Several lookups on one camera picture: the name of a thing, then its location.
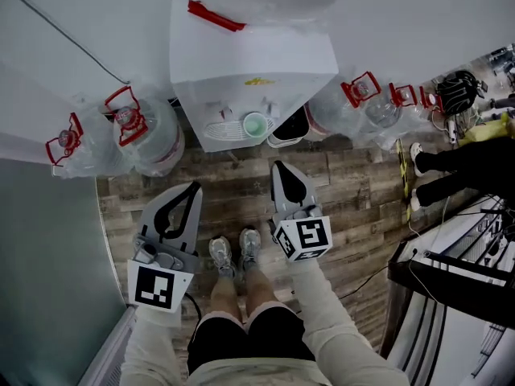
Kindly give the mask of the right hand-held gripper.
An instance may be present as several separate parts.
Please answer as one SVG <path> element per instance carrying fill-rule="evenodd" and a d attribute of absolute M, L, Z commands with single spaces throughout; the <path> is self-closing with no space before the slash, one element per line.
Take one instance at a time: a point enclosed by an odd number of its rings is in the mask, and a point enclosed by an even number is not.
<path fill-rule="evenodd" d="M 289 262 L 317 259 L 332 248 L 330 218 L 317 204 L 315 187 L 302 171 L 276 160 L 270 172 L 276 213 L 270 230 Z"/>

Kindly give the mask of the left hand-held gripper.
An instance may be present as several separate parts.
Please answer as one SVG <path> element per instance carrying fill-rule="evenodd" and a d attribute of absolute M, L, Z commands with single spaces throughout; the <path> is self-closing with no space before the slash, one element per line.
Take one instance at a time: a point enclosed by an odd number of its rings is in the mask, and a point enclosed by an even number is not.
<path fill-rule="evenodd" d="M 130 303 L 175 313 L 199 268 L 196 240 L 203 192 L 197 181 L 171 187 L 144 208 L 127 261 Z"/>

